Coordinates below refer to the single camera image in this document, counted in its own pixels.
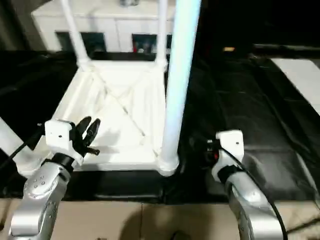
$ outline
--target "floor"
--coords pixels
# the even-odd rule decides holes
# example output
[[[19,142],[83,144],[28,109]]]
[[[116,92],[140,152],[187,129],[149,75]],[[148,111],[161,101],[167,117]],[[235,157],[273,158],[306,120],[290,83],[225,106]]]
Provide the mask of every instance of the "floor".
[[[20,200],[1,199],[6,240]],[[287,229],[320,215],[313,202],[277,204]],[[169,240],[177,230],[195,240],[238,240],[237,221],[227,204],[154,205],[134,202],[62,202],[52,240]],[[320,239],[320,223],[291,234],[290,240]]]

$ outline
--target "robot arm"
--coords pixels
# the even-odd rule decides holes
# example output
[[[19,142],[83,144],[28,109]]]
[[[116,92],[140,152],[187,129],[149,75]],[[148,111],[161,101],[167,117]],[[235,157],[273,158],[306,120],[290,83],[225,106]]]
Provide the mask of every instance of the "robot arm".
[[[283,240],[286,234],[272,205],[257,184],[232,158],[244,157],[243,134],[240,130],[219,132],[216,135],[220,150],[212,175],[224,184],[229,206],[238,221],[242,240]]]
[[[100,120],[96,119],[87,129],[90,121],[91,117],[86,117],[77,126],[60,120],[45,123],[46,144],[55,154],[26,181],[21,204],[11,220],[9,240],[51,238],[72,171],[82,165],[86,153],[99,154],[88,146],[98,133]]]

